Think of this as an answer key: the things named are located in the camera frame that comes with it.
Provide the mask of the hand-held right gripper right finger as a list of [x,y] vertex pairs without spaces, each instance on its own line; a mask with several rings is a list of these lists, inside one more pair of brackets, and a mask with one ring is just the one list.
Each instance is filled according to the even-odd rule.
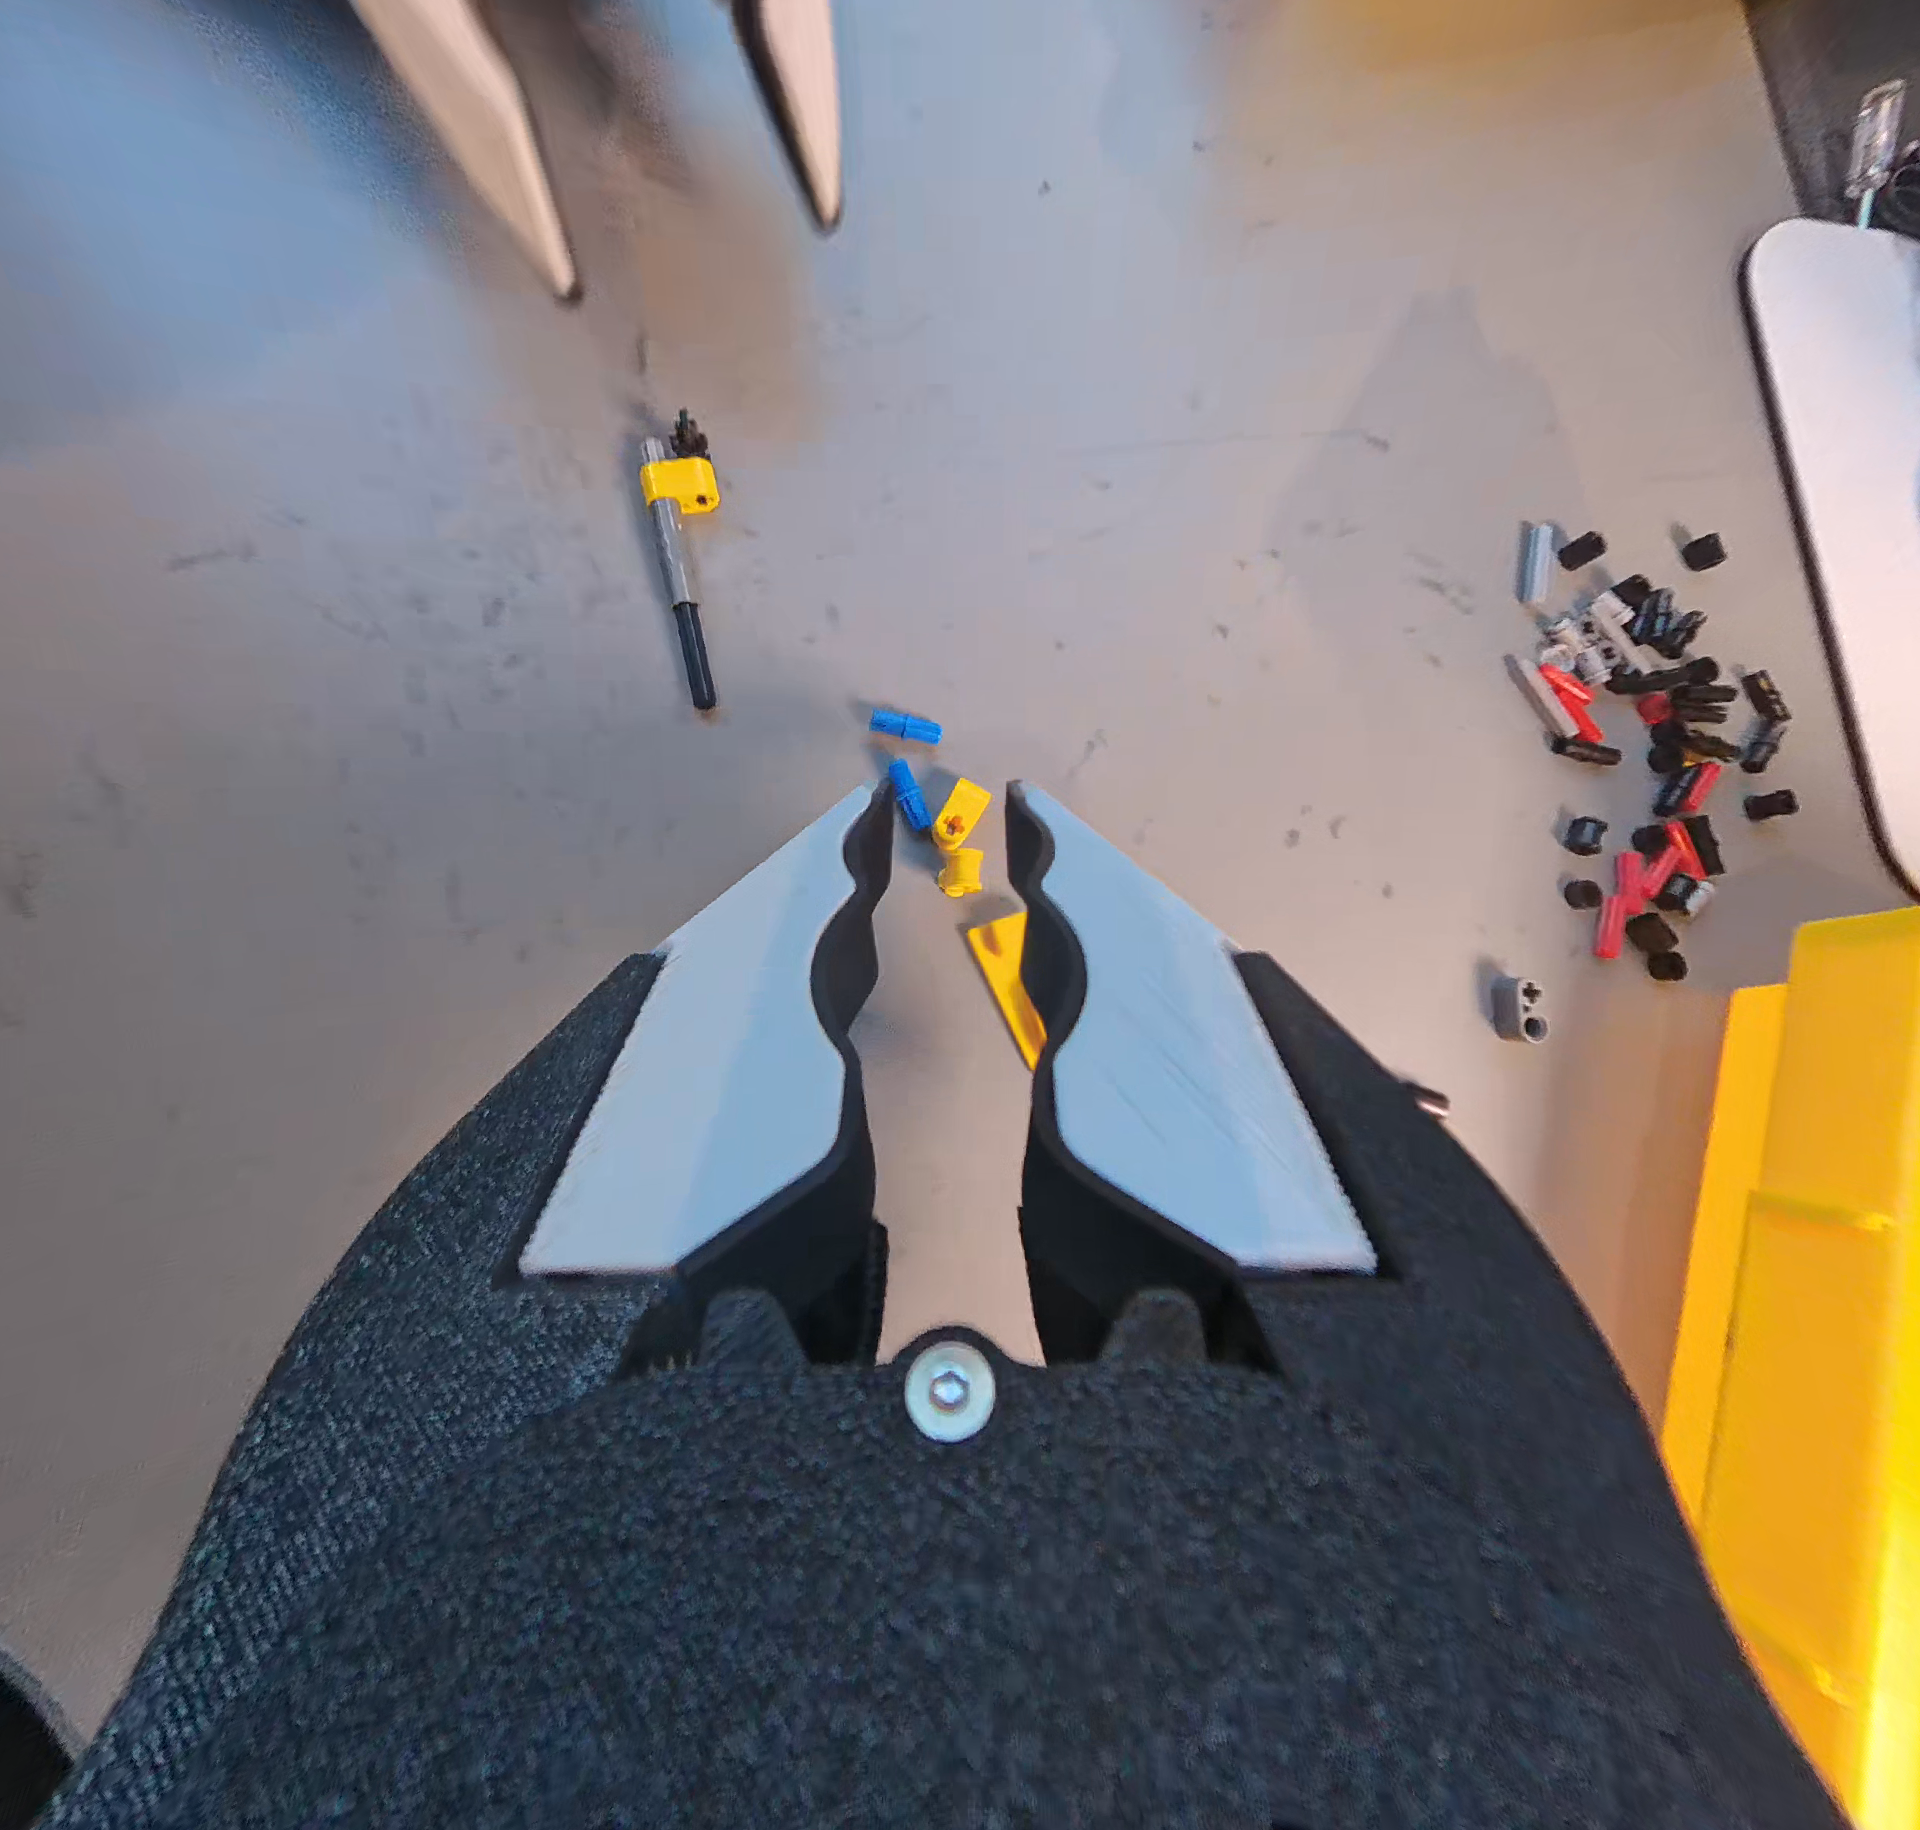
[[1170,1292],[1212,1363],[1273,1363],[1252,1294],[1369,1285],[1381,1246],[1230,934],[1057,794],[1007,787],[1020,984],[1041,1052],[1020,1246],[1046,1363],[1095,1363]]

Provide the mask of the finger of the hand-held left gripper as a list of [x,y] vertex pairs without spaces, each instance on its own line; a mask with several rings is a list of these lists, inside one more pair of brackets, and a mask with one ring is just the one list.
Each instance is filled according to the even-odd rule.
[[452,162],[563,301],[578,268],[526,92],[476,0],[350,0]]
[[842,117],[833,0],[723,0],[812,220],[842,217]]

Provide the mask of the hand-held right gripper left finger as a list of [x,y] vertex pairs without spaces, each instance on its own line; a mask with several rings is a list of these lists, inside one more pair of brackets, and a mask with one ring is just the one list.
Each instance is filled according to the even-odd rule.
[[662,1279],[662,1351],[767,1292],[812,1363],[877,1359],[887,1240],[850,1029],[877,986],[893,793],[860,787],[642,961],[611,1067],[517,1249],[522,1282]]

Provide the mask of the yellow curved claw piece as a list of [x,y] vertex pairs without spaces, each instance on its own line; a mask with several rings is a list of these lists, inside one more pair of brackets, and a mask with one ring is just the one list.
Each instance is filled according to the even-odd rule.
[[1020,975],[1026,939],[1026,911],[1013,911],[965,929],[973,961],[987,986],[991,999],[1017,1047],[1020,1058],[1033,1071],[1043,1057],[1046,1026]]

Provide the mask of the grey axle pin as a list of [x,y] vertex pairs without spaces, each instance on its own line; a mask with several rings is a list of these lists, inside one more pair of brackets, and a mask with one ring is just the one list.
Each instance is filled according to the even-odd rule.
[[[638,445],[638,471],[647,458],[668,457],[668,439],[646,434]],[[691,705],[697,714],[716,708],[716,685],[707,656],[707,639],[701,616],[698,596],[692,587],[691,561],[686,551],[686,523],[711,519],[711,514],[683,514],[673,503],[647,506],[641,492],[641,510],[651,529],[660,559],[660,574],[666,589],[668,607],[676,621],[676,633],[682,651],[683,675],[687,683]]]

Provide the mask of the yellow bin with small pieces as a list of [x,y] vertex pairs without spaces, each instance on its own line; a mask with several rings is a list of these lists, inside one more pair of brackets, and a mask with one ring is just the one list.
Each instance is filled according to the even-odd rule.
[[1740,1643],[1856,1826],[1918,1824],[1918,912],[1729,999],[1661,1429]]

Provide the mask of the grey desk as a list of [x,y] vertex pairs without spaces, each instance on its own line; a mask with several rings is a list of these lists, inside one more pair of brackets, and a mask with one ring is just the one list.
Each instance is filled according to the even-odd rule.
[[[4,1506],[132,1617],[40,1826],[1848,1826],[1615,1359],[1673,1249],[1561,1224],[1678,1187],[1705,989],[1564,982],[1629,794],[1502,668],[1524,519],[1722,524],[1864,867],[1732,0],[833,3],[818,237],[713,0],[496,2],[560,307],[346,0],[4,0]],[[522,1282],[646,957],[892,757],[992,803],[950,900],[893,801],[877,1359]],[[1013,781],[1240,947],[1381,1246],[1273,1363],[1043,1360]]]

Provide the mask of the pile of loose building pieces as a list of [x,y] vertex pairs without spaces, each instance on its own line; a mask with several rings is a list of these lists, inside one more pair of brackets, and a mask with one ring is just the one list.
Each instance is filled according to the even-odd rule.
[[1682,986],[1689,929],[1728,869],[1715,818],[1768,824],[1800,809],[1764,780],[1791,728],[1785,693],[1764,667],[1716,660],[1711,615],[1620,568],[1596,529],[1521,520],[1513,596],[1524,642],[1502,667],[1546,749],[1594,778],[1631,765],[1645,778],[1640,817],[1561,813],[1563,852],[1591,865],[1561,878],[1561,900],[1591,926],[1596,961]]

